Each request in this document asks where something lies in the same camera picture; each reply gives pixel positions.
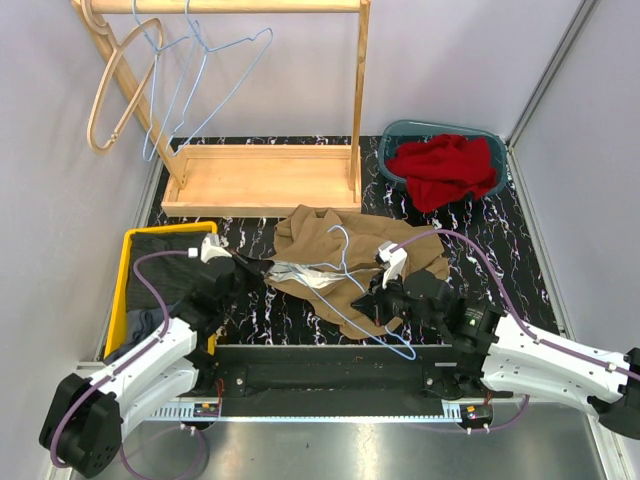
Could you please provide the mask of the tan brown skirt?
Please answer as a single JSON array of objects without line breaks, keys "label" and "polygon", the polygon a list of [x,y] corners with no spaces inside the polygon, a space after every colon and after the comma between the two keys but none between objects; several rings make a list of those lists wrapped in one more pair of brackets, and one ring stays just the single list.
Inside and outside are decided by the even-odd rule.
[{"label": "tan brown skirt", "polygon": [[[298,282],[288,269],[289,264],[302,266],[327,262],[338,265],[345,239],[339,230],[327,232],[333,225],[341,225],[348,232],[348,270],[365,290],[374,275],[380,272],[375,256],[382,244],[386,241],[401,244],[432,228],[413,227],[401,219],[333,209],[314,209],[304,205],[298,206],[288,218],[275,226],[275,254],[270,258],[274,265],[265,283],[311,303],[318,317],[338,326],[340,333],[348,339],[363,340],[367,338],[365,334],[349,326],[331,311],[305,285]],[[303,275],[327,301],[354,323],[374,336],[386,333],[384,327],[376,326],[372,320],[351,308],[351,302],[363,293],[340,272],[318,265]]]}]

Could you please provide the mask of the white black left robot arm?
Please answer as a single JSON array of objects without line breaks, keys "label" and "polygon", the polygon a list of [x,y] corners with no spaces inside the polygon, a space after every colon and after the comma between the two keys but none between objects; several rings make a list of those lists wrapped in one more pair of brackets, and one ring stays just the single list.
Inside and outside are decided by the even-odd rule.
[{"label": "white black left robot arm", "polygon": [[202,262],[185,296],[161,308],[163,320],[149,336],[94,374],[72,373],[59,383],[39,436],[56,467],[93,478],[160,407],[180,395],[214,389],[209,340],[226,311],[264,281],[273,263],[225,251]]}]

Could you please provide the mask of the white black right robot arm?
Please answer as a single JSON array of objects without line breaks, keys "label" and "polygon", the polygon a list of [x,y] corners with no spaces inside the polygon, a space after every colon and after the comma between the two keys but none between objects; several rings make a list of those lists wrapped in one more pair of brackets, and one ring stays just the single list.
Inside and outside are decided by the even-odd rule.
[{"label": "white black right robot arm", "polygon": [[592,415],[608,430],[639,437],[639,351],[578,344],[456,294],[429,271],[386,281],[377,274],[352,308],[377,326],[393,319],[426,327],[457,353],[427,390],[443,399],[488,392],[529,395]]}]

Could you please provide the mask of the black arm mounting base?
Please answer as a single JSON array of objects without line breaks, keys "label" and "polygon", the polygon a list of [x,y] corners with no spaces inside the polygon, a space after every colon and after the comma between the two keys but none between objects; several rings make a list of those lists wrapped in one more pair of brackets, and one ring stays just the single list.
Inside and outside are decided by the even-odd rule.
[{"label": "black arm mounting base", "polygon": [[407,360],[381,346],[224,345],[204,375],[209,386],[223,385],[223,416],[247,420],[435,417],[444,400],[486,396],[459,370],[453,348],[414,351]]}]

